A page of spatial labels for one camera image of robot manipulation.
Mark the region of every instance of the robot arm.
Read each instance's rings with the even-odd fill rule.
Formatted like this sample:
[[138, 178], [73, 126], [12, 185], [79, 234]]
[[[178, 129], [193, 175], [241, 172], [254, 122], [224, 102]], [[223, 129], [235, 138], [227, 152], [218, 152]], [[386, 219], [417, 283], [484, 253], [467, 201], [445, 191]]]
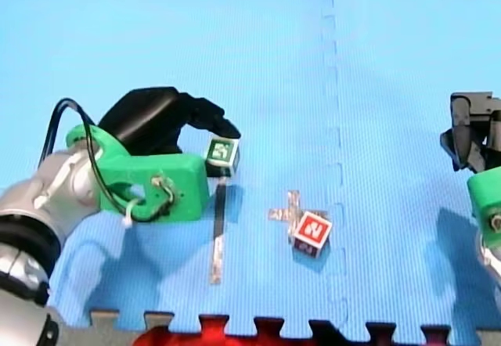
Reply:
[[[83, 112], [75, 105], [73, 108]], [[71, 141], [66, 150], [53, 153], [54, 128], [61, 113], [57, 107], [52, 115], [37, 172], [9, 187], [0, 197], [2, 346], [56, 345], [58, 326], [44, 308], [49, 299], [50, 276], [70, 234], [80, 222], [103, 209], [103, 176], [94, 164], [100, 162], [103, 154], [110, 155], [106, 152], [108, 146], [100, 145], [97, 136], [91, 139], [86, 135], [86, 139]], [[86, 115], [82, 120], [92, 124]], [[133, 160], [144, 157], [141, 160], [144, 166], [150, 156], [163, 154], [158, 156], [162, 158], [165, 154], [181, 153], [178, 137], [186, 124], [230, 139], [240, 137], [238, 130], [224, 118], [221, 107], [179, 93], [175, 88], [133, 90], [96, 127], [114, 140], [116, 146], [111, 148], [123, 150]], [[90, 132], [90, 127], [85, 126], [84, 130]], [[124, 209], [114, 210], [123, 213]]]

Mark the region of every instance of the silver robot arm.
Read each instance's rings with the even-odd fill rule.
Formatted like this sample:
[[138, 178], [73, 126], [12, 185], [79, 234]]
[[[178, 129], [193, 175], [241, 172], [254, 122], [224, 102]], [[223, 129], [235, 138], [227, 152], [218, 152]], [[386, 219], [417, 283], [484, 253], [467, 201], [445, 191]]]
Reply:
[[[96, 159], [100, 155], [96, 147]], [[67, 238], [99, 212], [85, 141], [45, 158], [35, 175], [0, 197], [0, 345], [54, 346], [49, 279]]]

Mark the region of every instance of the green gripper mount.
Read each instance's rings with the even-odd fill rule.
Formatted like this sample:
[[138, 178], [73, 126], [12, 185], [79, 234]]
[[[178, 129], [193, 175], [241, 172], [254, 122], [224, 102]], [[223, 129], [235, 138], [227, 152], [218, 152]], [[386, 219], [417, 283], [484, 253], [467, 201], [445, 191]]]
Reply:
[[501, 167], [479, 172], [468, 179], [473, 216], [484, 245], [501, 247]]
[[[196, 154], [166, 154], [154, 156], [131, 156], [112, 135], [91, 126], [92, 139], [99, 145], [96, 149], [96, 162], [104, 182], [116, 193], [116, 200], [126, 208], [131, 200], [138, 198], [133, 186], [144, 189], [143, 201], [132, 208], [138, 218], [150, 216], [168, 195], [152, 180], [157, 178], [168, 186], [175, 195], [169, 215], [160, 217], [157, 222], [196, 221], [201, 218], [209, 201], [207, 172], [204, 159]], [[73, 128], [66, 137], [68, 147], [76, 141], [85, 139], [83, 125]], [[117, 209], [100, 191], [100, 207], [104, 211]]]

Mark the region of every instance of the green block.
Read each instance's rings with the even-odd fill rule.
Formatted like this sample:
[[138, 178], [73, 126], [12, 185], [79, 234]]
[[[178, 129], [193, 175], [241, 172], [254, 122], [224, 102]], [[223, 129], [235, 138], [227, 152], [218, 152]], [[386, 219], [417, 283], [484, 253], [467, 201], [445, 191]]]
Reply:
[[492, 227], [492, 217], [501, 216], [501, 168], [480, 172], [468, 180], [474, 217], [487, 248], [501, 247], [501, 230]]
[[222, 176], [234, 176], [240, 162], [239, 141], [215, 136], [207, 149], [206, 162], [218, 168]]

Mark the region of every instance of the screw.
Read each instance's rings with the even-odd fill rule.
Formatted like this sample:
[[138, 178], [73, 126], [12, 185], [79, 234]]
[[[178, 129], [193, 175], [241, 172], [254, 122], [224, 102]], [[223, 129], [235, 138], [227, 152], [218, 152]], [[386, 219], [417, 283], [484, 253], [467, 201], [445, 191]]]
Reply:
[[500, 232], [501, 231], [501, 214], [494, 214], [491, 217], [490, 222], [491, 222], [491, 228], [495, 232]]

